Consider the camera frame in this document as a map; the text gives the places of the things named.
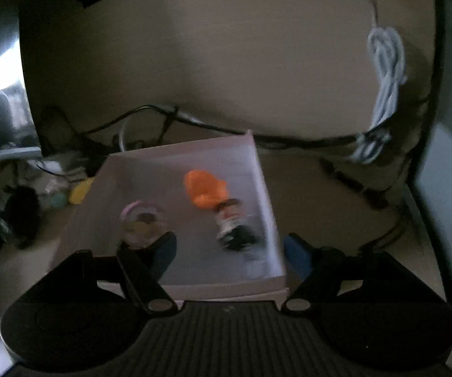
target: open box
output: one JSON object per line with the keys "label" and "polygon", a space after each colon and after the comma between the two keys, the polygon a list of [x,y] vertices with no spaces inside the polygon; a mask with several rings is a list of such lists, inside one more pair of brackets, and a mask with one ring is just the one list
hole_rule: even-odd
{"label": "open box", "polygon": [[[214,213],[189,200],[183,178],[193,169],[225,180],[230,196],[242,201],[260,239],[262,271],[256,278],[248,275],[243,253],[224,250],[216,240]],[[251,134],[109,156],[67,225],[51,268],[80,249],[114,255],[122,239],[120,213],[138,199],[164,209],[168,229],[177,236],[176,257],[160,279],[173,299],[285,299],[283,256]]]}

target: floor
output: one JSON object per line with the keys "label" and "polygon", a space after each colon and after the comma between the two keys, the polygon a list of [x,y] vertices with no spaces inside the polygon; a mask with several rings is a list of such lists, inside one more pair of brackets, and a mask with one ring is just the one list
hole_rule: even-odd
{"label": "floor", "polygon": [[[296,232],[313,246],[333,246],[346,254],[385,233],[395,223],[394,210],[373,211],[340,183],[325,176],[318,159],[309,155],[260,155],[281,236]],[[0,251],[0,316],[42,277],[57,246],[72,207],[44,217],[39,242],[25,251],[11,245]],[[428,241],[419,239],[413,225],[389,250],[408,269],[441,296],[438,267]],[[291,288],[297,278],[288,276]],[[0,340],[0,374],[11,365]]]}

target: white object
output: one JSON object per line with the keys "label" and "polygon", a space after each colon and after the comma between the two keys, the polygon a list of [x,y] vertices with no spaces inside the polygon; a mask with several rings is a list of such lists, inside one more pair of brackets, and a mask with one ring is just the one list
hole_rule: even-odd
{"label": "white object", "polygon": [[304,312],[311,307],[311,303],[305,299],[291,299],[286,304],[285,307],[292,312]]}
{"label": "white object", "polygon": [[[407,76],[406,54],[402,39],[396,29],[378,26],[378,7],[376,0],[368,0],[371,5],[371,32],[367,38],[367,51],[376,68],[379,90],[374,104],[373,117],[369,131],[377,128],[390,118],[397,110],[399,86],[403,85]],[[382,152],[383,147],[391,140],[386,129],[366,138],[365,134],[357,135],[357,149],[348,158],[362,164],[372,163]]]}
{"label": "white object", "polygon": [[[138,218],[140,214],[149,214],[150,222]],[[163,210],[155,204],[140,200],[131,202],[120,215],[120,223],[124,227],[123,240],[131,249],[147,248],[167,232],[162,220]]]}
{"label": "white object", "polygon": [[[242,253],[218,243],[214,212],[189,200],[183,179],[193,169],[225,180],[243,202],[249,226],[263,242],[263,270],[246,268]],[[250,133],[111,155],[61,237],[51,268],[80,249],[114,255],[122,237],[120,213],[138,199],[166,212],[177,256],[160,279],[175,299],[223,299],[285,291],[285,268],[264,177]]]}

